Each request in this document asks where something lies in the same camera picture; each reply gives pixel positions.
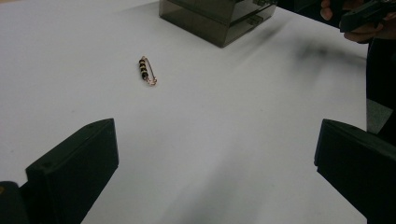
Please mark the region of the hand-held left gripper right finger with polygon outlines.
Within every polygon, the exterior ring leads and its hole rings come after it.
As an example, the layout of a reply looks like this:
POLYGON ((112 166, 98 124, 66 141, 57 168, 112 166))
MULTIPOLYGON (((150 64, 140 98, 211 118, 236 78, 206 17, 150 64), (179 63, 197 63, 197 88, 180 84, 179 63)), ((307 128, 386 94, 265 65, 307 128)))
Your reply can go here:
POLYGON ((314 164, 368 224, 396 224, 396 146, 352 125, 325 119, 314 164))

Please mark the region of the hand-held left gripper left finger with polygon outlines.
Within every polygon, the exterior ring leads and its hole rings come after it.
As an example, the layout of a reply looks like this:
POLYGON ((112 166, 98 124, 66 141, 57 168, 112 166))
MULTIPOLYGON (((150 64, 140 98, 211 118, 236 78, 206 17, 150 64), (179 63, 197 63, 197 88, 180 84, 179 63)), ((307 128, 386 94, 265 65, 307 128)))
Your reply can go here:
POLYGON ((80 224, 119 166, 115 121, 90 123, 26 168, 34 224, 80 224))

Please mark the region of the beaded gold safety pin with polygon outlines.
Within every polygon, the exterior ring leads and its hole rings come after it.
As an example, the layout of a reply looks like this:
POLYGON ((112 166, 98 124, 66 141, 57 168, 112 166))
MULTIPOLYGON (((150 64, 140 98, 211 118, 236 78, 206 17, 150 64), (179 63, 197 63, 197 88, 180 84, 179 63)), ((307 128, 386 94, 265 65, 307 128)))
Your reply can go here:
POLYGON ((138 62, 139 71, 142 79, 150 86, 157 84, 157 78, 155 77, 149 59, 142 56, 138 62))

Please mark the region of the smoky clear drawer box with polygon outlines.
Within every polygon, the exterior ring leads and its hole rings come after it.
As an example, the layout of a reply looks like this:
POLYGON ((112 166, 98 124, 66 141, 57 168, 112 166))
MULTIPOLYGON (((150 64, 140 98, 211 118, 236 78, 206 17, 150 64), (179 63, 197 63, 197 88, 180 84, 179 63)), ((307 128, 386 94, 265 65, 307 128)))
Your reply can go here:
POLYGON ((245 1, 277 5, 277 0, 160 0, 159 15, 222 48, 235 5, 245 1))

